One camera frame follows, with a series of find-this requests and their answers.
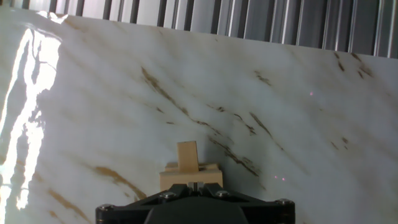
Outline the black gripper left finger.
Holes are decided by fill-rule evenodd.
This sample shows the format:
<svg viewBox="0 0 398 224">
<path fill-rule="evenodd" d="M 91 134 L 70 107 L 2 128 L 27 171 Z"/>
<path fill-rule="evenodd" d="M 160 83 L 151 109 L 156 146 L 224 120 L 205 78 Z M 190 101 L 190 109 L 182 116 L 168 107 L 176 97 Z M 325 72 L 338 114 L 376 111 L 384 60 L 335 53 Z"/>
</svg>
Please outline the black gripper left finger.
<svg viewBox="0 0 398 224">
<path fill-rule="evenodd" d="M 196 215 L 196 208 L 186 202 L 191 188 L 174 184 L 171 188 L 125 206 L 100 205 L 96 215 Z"/>
</svg>

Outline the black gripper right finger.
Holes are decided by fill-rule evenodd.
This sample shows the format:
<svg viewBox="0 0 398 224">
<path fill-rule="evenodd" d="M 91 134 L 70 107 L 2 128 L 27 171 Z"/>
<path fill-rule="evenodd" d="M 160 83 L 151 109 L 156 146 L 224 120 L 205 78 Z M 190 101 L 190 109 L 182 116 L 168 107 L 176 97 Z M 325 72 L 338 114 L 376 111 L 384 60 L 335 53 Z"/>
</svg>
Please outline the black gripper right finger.
<svg viewBox="0 0 398 224">
<path fill-rule="evenodd" d="M 295 212 L 295 203 L 281 198 L 275 201 L 264 201 L 233 190 L 226 190 L 219 184 L 204 184 L 198 188 L 202 196 L 231 202 L 245 210 L 269 210 L 271 212 Z"/>
</svg>

